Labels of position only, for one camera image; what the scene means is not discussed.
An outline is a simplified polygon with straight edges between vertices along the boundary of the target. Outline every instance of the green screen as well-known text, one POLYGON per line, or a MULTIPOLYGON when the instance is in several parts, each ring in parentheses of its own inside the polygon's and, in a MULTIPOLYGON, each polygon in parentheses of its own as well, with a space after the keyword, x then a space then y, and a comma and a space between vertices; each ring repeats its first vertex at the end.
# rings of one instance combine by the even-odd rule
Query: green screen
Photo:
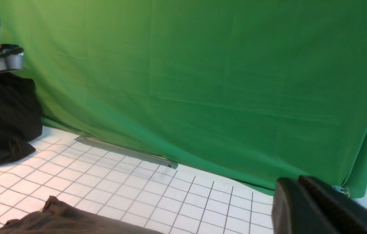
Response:
POLYGON ((367 186, 367 0, 0 0, 44 123, 262 188, 367 186))

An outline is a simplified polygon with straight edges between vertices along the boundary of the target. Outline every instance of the white tile floor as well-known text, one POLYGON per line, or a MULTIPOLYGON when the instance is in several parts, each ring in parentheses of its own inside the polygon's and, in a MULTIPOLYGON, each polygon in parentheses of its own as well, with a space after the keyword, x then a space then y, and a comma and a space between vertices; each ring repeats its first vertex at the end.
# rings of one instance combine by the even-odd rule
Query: white tile floor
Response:
POLYGON ((52 195, 166 234, 273 233, 271 196, 187 166, 174 170, 92 148, 76 137, 44 127, 32 142, 36 153, 0 166, 0 225, 40 210, 52 195))

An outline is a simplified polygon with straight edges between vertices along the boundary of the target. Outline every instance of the grout line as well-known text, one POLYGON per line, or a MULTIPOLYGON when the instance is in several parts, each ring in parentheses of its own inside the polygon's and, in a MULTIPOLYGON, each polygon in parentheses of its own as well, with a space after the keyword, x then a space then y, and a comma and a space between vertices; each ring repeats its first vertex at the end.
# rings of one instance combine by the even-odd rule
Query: grout line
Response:
POLYGON ((165 195, 165 193, 166 193, 167 189, 169 188, 169 185, 172 183, 173 178, 175 178, 176 173, 177 173, 177 171, 175 170, 175 173, 174 173, 174 175, 173 175, 172 179, 169 181, 169 183, 168 183, 167 187, 165 188, 165 191, 164 191, 164 192, 163 192, 163 194, 161 195, 161 198, 159 199, 159 201, 156 203, 155 209, 153 209, 152 213, 150 214, 150 216, 149 216, 149 218, 148 218, 148 220, 147 220, 147 222, 146 222, 146 224, 145 224, 144 226, 146 226, 146 225, 148 224, 149 220, 151 220, 151 218, 152 218, 152 216, 153 216, 153 213, 155 212, 156 208, 162 209, 162 208, 158 207, 158 205, 159 205, 160 201, 162 200, 162 198, 163 198, 163 197, 165 197, 164 195, 165 195))
POLYGON ((224 224, 223 234, 225 233, 225 227, 227 226, 227 219, 228 219, 228 213, 230 212, 231 198, 233 197, 233 190, 234 190, 234 186, 231 188, 230 200, 228 201, 227 216, 225 217, 225 224, 224 224))
POLYGON ((254 196, 254 192, 251 193, 251 205, 250 205, 250 219, 249 219, 249 233, 251 232, 251 215, 252 215, 252 211, 253 211, 253 196, 254 196))
MULTIPOLYGON (((130 178, 130 176, 131 176, 131 174, 136 170, 136 168, 137 167, 139 167, 139 165, 137 165, 130 173, 129 173, 129 175, 127 176, 127 178, 124 180, 124 182, 121 184, 121 186, 120 187, 118 187, 118 189, 116 190, 116 192, 115 193, 113 193, 113 195, 111 195, 111 197, 107 200, 107 202, 109 201, 109 200, 111 200, 111 198, 112 197, 114 197, 114 195, 117 195, 117 196, 119 196, 118 194, 116 194, 117 192, 118 192, 118 190, 123 186, 123 185, 125 185, 124 183, 130 178)), ((126 216, 126 213, 128 213, 128 211, 129 211, 129 209, 130 209, 130 207, 133 205, 133 203, 136 201, 136 199, 137 199, 137 197, 140 195, 140 193, 143 191, 143 189, 141 189, 140 190, 140 192, 139 192, 139 194, 133 199, 133 202, 130 204, 130 206, 127 208, 127 210, 124 212, 124 214, 121 216, 121 218, 120 218, 120 221, 124 218, 124 216, 126 216)))
POLYGON ((198 225, 198 228, 197 228, 197 233, 199 232, 199 228, 201 227, 201 223, 202 223, 202 218, 204 218, 205 210, 207 209, 209 197, 211 196, 211 192, 212 192, 212 187, 214 187, 214 181, 212 182, 211 189, 210 189, 210 192, 208 194, 207 202, 205 203, 204 210, 202 211, 201 219, 199 221, 199 225, 198 225))
POLYGON ((174 221, 173 221, 173 223, 172 223, 172 228, 169 230, 169 234, 171 233, 172 229, 174 228, 174 225, 175 225, 175 223, 176 223, 176 220, 178 219, 179 213, 181 212, 182 206, 184 205, 185 200, 186 200, 186 197, 188 196, 189 190, 191 190, 191 187, 192 187, 192 185, 194 184, 195 178, 196 178, 196 177, 194 176, 194 178, 192 179, 191 185, 190 185, 190 186, 189 186, 189 188, 188 188, 188 192, 185 194, 185 198, 184 198, 184 200, 183 200, 183 202, 182 202, 181 206, 179 207, 179 210, 178 210, 178 213, 176 214, 175 220, 174 220, 174 221))

